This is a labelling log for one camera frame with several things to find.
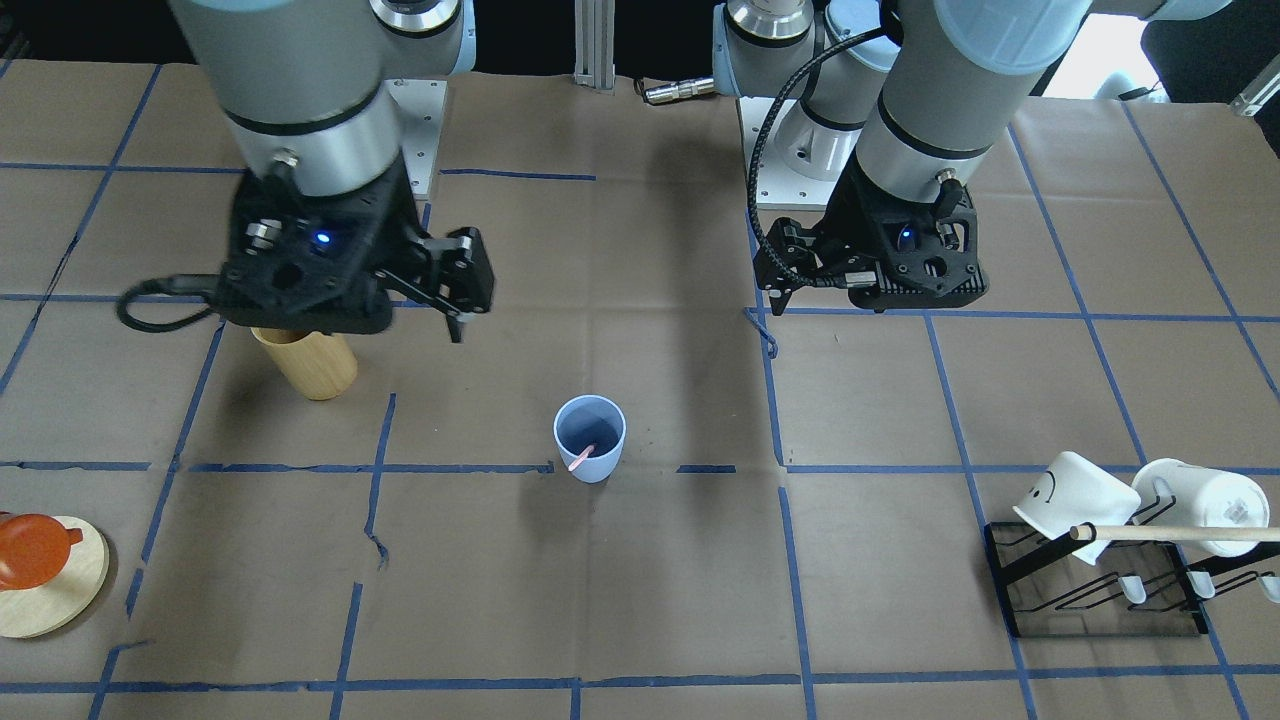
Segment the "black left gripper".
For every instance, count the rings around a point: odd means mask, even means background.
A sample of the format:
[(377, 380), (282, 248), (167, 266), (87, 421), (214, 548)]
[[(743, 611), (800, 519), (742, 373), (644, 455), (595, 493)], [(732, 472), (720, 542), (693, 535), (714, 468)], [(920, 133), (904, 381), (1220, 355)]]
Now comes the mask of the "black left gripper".
[(756, 287), (782, 316), (799, 290), (846, 290), (856, 307), (964, 307), (986, 295), (977, 210), (954, 169), (922, 202), (879, 188), (852, 165), (813, 228), (777, 219), (755, 251)]

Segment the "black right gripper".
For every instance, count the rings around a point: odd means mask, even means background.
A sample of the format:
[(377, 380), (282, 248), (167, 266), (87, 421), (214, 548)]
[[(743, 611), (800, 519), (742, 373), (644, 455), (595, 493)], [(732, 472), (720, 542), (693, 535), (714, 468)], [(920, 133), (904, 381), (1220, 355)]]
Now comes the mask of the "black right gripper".
[(276, 164), (239, 179), (215, 309), (237, 325), (376, 334), (392, 324), (398, 292), (443, 313), (461, 345), (468, 318), (492, 310), (495, 286), (477, 228), (425, 231), (403, 161), (329, 197), (301, 193), (294, 172)]

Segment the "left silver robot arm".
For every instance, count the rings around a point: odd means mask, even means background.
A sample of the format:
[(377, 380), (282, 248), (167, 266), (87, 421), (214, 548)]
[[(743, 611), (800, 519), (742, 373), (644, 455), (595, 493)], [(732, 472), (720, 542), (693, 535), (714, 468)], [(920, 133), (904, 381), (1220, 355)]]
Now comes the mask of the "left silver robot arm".
[[(804, 288), (884, 313), (950, 309), (989, 287), (968, 181), (1092, 13), (1198, 20), (1221, 1), (726, 1), (713, 12), (719, 94), (767, 97), (748, 159), (756, 287), (780, 316)], [(763, 229), (759, 165), (794, 100), (856, 140), (823, 217)]]

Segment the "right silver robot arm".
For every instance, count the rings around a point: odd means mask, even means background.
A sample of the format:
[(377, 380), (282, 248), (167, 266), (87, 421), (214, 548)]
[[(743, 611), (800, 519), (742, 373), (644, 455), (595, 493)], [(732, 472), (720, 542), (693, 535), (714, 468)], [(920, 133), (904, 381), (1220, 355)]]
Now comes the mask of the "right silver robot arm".
[(256, 328), (378, 334), (393, 293), (445, 318), (451, 340), (492, 310), (497, 281), (481, 232), (430, 234), (417, 210), (398, 79), (474, 68), (471, 1), (173, 1), (244, 159), (227, 255), (214, 274), (145, 281), (143, 295), (204, 300), (206, 315)]

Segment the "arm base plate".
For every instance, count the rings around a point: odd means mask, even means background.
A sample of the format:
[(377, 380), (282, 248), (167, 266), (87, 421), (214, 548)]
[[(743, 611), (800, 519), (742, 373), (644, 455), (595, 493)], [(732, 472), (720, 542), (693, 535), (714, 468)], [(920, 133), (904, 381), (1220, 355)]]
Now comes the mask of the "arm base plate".
[(445, 119), (445, 79), (394, 78), (384, 82), (396, 102), (401, 124), (401, 150), (413, 196), (429, 201), (436, 177)]
[(796, 100), (786, 101), (760, 156), (756, 206), (777, 211), (823, 210), (860, 133), (860, 129), (818, 124)]

